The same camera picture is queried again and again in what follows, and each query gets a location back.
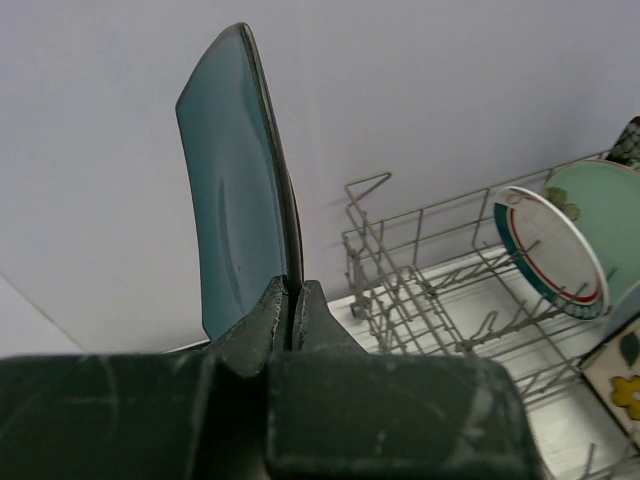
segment wire dish rack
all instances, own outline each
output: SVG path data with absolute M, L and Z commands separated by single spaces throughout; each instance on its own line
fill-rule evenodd
M 478 355 L 503 363 L 527 407 L 548 478 L 640 478 L 634 443 L 578 368 L 601 339 L 604 320 L 579 321 L 563 311 L 563 302 L 544 300 L 517 270 L 493 222 L 493 197 L 502 186 L 539 191 L 569 163 L 375 220 L 365 204 L 385 204 L 381 187 L 391 173 L 348 183 L 353 228 L 342 240 L 355 300 L 346 327 L 366 325 L 375 342 L 360 341 L 373 352 Z

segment dark green object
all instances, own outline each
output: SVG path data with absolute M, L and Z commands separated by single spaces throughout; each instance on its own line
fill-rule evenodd
M 271 352 L 285 348 L 289 302 L 284 281 L 273 278 L 249 315 L 209 348 L 241 378 L 258 376 Z
M 304 282 L 292 328 L 293 350 L 365 353 L 331 315 L 319 282 Z
M 0 362 L 0 478 L 193 478 L 215 356 Z
M 630 332 L 620 339 L 620 354 L 629 368 L 636 363 L 640 356 L 640 340 L 635 332 Z
M 486 360 L 283 352 L 268 405 L 278 478 L 543 478 L 518 392 Z

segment metal wire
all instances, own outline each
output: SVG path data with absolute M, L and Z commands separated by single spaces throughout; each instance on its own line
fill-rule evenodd
M 574 161 L 604 158 L 606 153 L 600 152 Z M 353 228 L 342 234 L 347 252 L 345 275 L 355 296 L 351 309 L 354 315 L 369 323 L 370 333 L 378 343 L 378 351 L 480 355 L 501 361 L 508 355 L 515 355 L 520 350 L 539 344 L 540 347 L 536 348 L 544 346 L 550 349 L 557 360 L 514 378 L 525 405 L 530 407 L 543 400 L 553 399 L 559 393 L 579 385 L 581 375 L 577 367 L 578 356 L 565 354 L 558 342 L 563 335 L 578 333 L 584 324 L 560 323 L 558 328 L 558 322 L 562 322 L 566 315 L 561 308 L 554 306 L 557 303 L 555 299 L 547 301 L 540 297 L 534 305 L 527 305 L 506 280 L 517 271 L 515 260 L 539 248 L 540 242 L 536 241 L 527 250 L 510 255 L 504 249 L 496 249 L 499 242 L 489 244 L 481 240 L 483 227 L 493 223 L 493 216 L 486 210 L 489 200 L 499 187 L 533 181 L 544 183 L 557 168 L 570 163 L 572 162 L 375 221 L 369 220 L 363 201 L 386 183 L 391 178 L 391 173 L 372 175 L 345 185 L 349 198 L 346 212 L 353 225 Z M 479 204 L 475 219 L 461 221 L 456 226 L 435 232 L 426 231 L 430 218 L 441 209 L 460 204 L 470 205 L 473 202 Z M 399 242 L 391 244 L 385 236 L 388 236 L 388 230 L 394 222 L 413 226 L 414 230 L 404 235 Z M 428 268 L 433 265 L 430 266 L 428 262 L 425 264 L 424 261 L 429 256 L 429 245 L 446 239 L 449 235 L 464 232 L 470 232 L 468 250 L 435 262 L 438 266 L 445 267 L 444 273 L 425 274 L 433 270 Z M 403 264 L 402 258 L 409 260 Z M 611 278 L 616 271 L 607 273 L 608 278 Z M 460 319 L 454 318 L 442 298 L 484 281 L 493 281 L 498 285 L 514 302 L 515 311 L 509 318 L 502 318 L 497 310 L 488 311 L 480 317 L 475 328 L 463 331 Z M 578 295 L 586 288 L 588 284 L 581 285 L 572 293 Z M 629 435 L 627 443 L 629 446 L 633 444 L 632 435 Z M 637 461 L 633 449 L 627 449 L 629 451 L 624 452 L 614 464 L 595 469 L 596 448 L 596 445 L 592 445 L 586 452 L 580 480 L 613 478 L 625 465 Z M 546 465 L 545 473 L 548 478 L 555 478 Z

